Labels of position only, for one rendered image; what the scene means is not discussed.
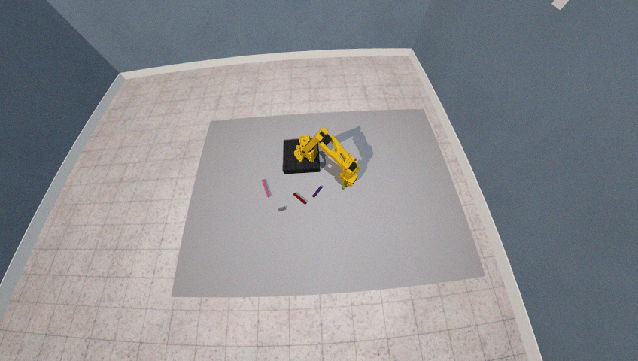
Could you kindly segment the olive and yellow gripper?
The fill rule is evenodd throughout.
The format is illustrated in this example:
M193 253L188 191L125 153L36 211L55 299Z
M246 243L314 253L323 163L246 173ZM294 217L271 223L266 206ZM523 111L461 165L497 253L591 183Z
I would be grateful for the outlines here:
M345 170L342 170L342 171L341 171L341 173L340 173L340 175L339 175L339 177L340 177L340 178L341 178L341 180L342 180L342 183L343 183L343 184L345 184L345 182L348 182L346 186L348 186L348 187L349 187L350 185L352 186L352 185L354 184L355 180L356 180L356 179L357 179L357 177L358 177L358 176L357 176L357 173L358 173L358 171L359 171L359 170L360 170L360 167L358 167L358 169L357 169L357 171L356 171L356 173L355 173L355 176L354 176L354 177L352 177L351 179L349 179L348 177L346 177L346 176L345 176L345 171L346 171L346 169L345 169ZM349 185L349 184L350 184L350 185Z

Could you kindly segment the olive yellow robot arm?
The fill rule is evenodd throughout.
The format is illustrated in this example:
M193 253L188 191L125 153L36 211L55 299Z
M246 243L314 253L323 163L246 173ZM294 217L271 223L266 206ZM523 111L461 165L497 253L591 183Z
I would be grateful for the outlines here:
M327 133L328 130L323 127L316 135L316 137L313 137L311 141L309 136L299 137L300 145L296 146L294 156L298 159L299 162L302 162L304 157L308 158L310 162L314 162L316 156L318 155L316 144L320 142L319 147L328 156L330 156L342 170L346 169L345 176L351 179L355 176L355 171L357 171L358 169L359 165L357 161L354 160L351 154L345 151L345 149L337 141L335 136L328 135ZM327 145L330 141L333 143L335 151L328 148ZM342 156L342 158L340 157L340 155Z

